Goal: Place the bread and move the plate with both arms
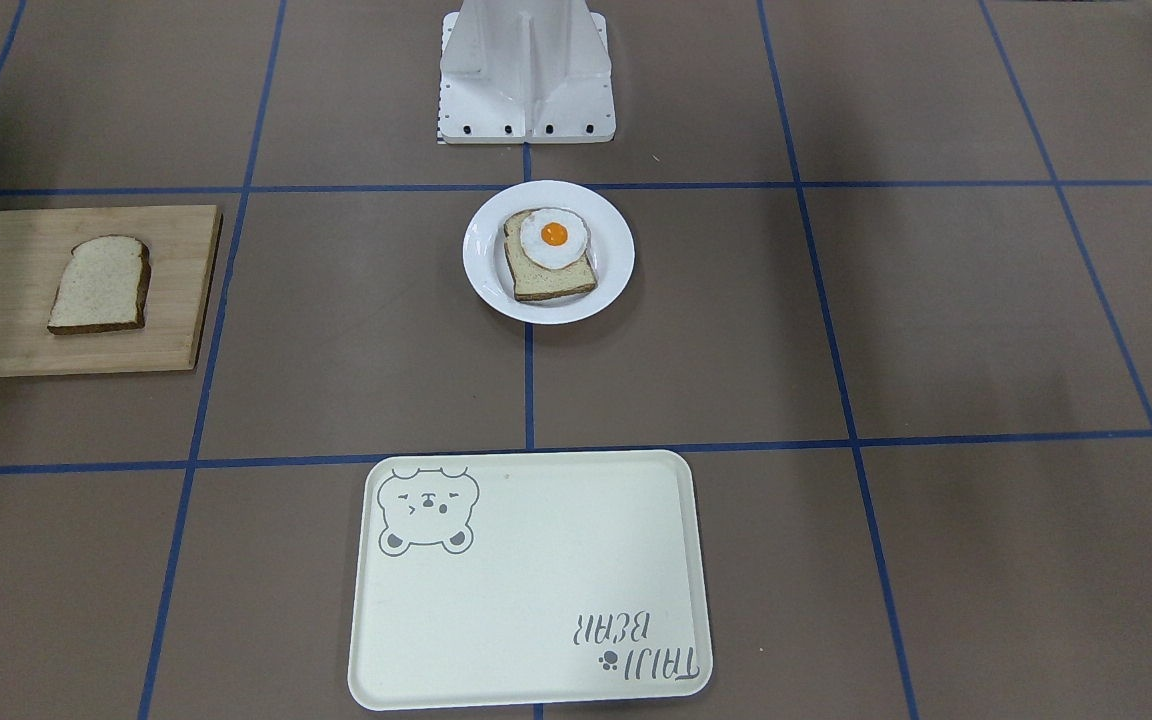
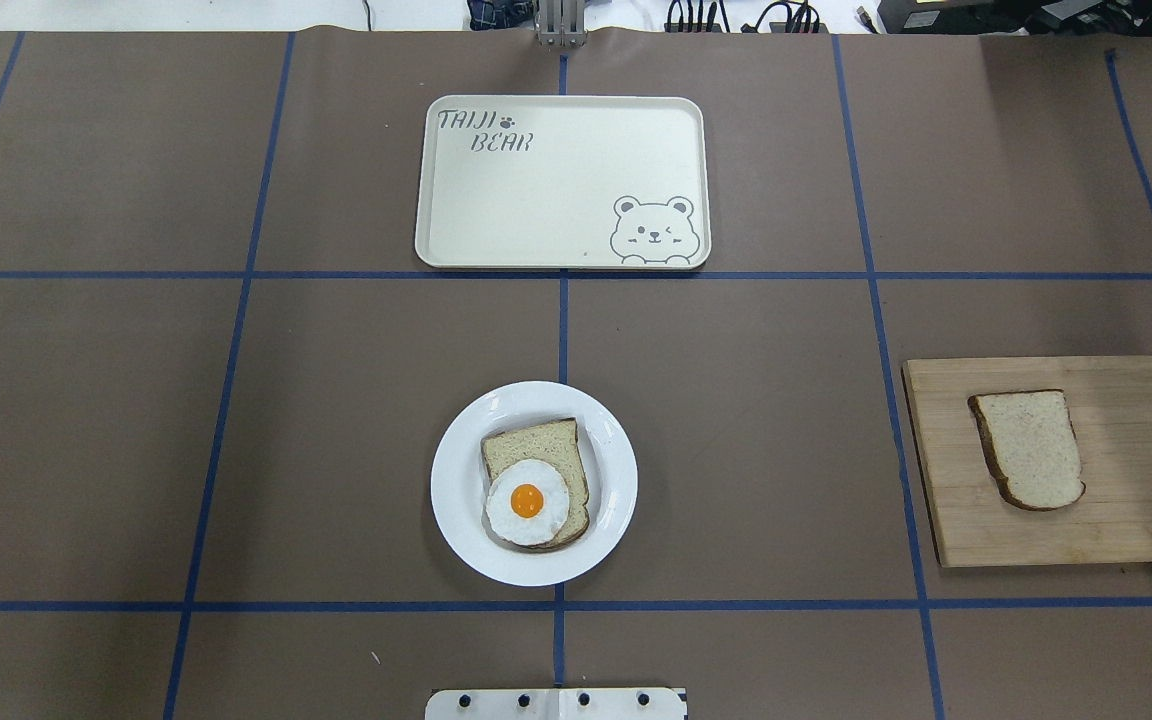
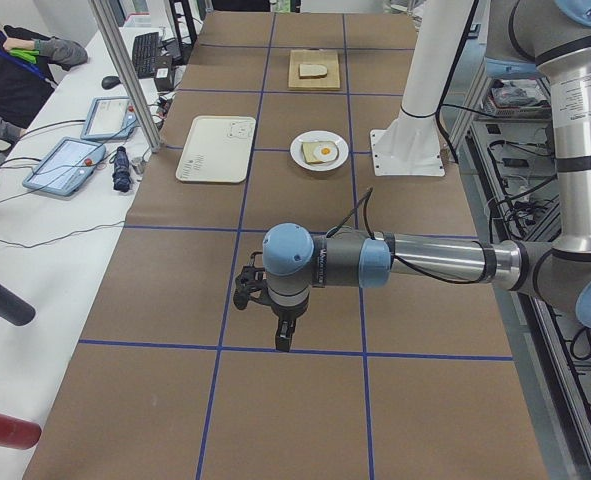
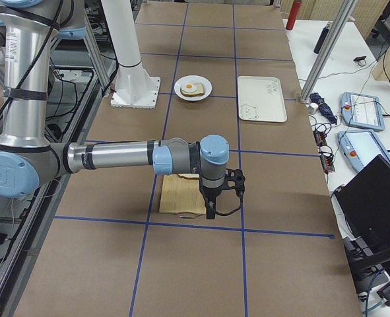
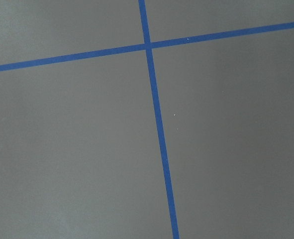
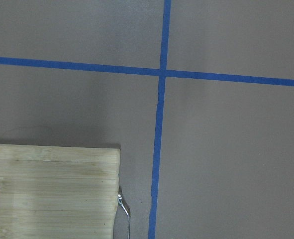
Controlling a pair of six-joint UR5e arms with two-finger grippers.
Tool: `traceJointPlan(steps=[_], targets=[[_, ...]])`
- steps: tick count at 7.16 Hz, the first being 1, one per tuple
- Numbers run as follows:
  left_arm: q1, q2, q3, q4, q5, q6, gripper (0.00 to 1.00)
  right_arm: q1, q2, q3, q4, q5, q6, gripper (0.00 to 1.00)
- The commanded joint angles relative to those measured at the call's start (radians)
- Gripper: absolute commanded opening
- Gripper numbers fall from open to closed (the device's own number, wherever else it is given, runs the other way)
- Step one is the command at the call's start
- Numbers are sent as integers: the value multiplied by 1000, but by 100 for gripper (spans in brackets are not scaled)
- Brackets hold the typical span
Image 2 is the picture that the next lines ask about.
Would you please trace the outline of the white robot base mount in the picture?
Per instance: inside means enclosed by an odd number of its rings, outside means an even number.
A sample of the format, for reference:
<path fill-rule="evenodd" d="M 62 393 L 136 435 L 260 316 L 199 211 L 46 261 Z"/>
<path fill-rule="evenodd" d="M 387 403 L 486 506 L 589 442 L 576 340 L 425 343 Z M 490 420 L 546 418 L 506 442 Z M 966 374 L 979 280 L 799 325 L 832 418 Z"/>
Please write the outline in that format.
<path fill-rule="evenodd" d="M 687 719 L 685 689 L 668 687 L 444 689 L 425 719 Z"/>

